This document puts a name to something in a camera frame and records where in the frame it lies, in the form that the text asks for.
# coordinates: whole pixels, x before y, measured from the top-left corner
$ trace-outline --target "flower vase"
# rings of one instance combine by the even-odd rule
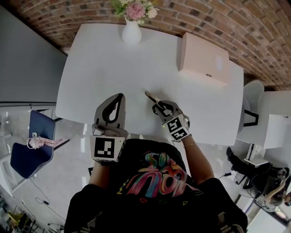
[[[141,30],[136,21],[128,21],[122,31],[122,40],[128,45],[135,45],[141,40]]]

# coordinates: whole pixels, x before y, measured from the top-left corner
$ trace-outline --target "white box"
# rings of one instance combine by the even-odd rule
[[[263,159],[265,151],[266,149],[263,149],[263,147],[251,143],[249,151],[244,160],[255,165],[255,167],[268,163],[267,160]]]
[[[125,137],[90,136],[91,158],[95,161],[118,162]]]
[[[228,51],[188,32],[183,35],[179,71],[218,86],[231,81]]]
[[[182,114],[166,122],[162,127],[170,134],[175,142],[190,135],[188,123]]]

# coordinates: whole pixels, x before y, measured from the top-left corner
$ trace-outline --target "black t-shirt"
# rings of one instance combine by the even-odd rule
[[[185,170],[174,146],[127,140],[119,162],[110,167],[109,189],[87,185],[74,195],[65,233],[109,229],[221,232],[218,215],[222,212],[228,226],[238,224],[246,231],[246,215],[221,182],[212,178],[197,186]]]

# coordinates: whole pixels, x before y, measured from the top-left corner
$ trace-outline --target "tiled floor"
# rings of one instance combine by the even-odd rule
[[[45,114],[51,116],[51,110],[47,110]],[[12,148],[14,142],[26,144],[29,117],[30,112],[27,111],[0,113],[0,122],[2,123],[0,136],[10,132],[13,134],[12,138],[0,142],[0,156],[8,153],[8,146]],[[55,138],[69,138],[70,142],[56,150],[52,161],[44,166],[33,179],[33,182],[50,199],[49,207],[63,218],[66,218],[72,196],[87,184],[89,180],[88,168],[94,164],[90,158],[88,140],[88,136],[91,134],[90,128],[91,126],[68,120],[57,122]],[[183,160],[187,166],[182,145],[175,143],[175,146],[182,152]],[[225,155],[225,146],[199,144],[199,147],[209,160],[215,177],[221,177],[231,170],[231,164]],[[232,148],[235,154],[243,157],[247,153],[248,147],[248,144],[236,141]],[[235,200],[240,187],[235,184],[234,176],[223,177],[221,181],[230,197]],[[28,208],[36,216],[37,223],[41,227],[47,226],[47,223],[64,223],[64,220],[48,209],[47,206],[36,202],[36,197],[41,200],[46,200],[46,198],[30,180],[27,180],[14,192],[15,198],[12,198],[5,190],[2,189],[2,191],[12,208],[16,205],[24,210]]]

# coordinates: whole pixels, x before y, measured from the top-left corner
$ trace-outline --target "person's leg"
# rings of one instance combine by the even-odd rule
[[[246,175],[249,179],[252,179],[256,175],[255,168],[247,165],[242,160],[240,160],[237,156],[235,156],[230,147],[226,150],[226,155],[228,160],[232,163],[233,169],[240,174]]]

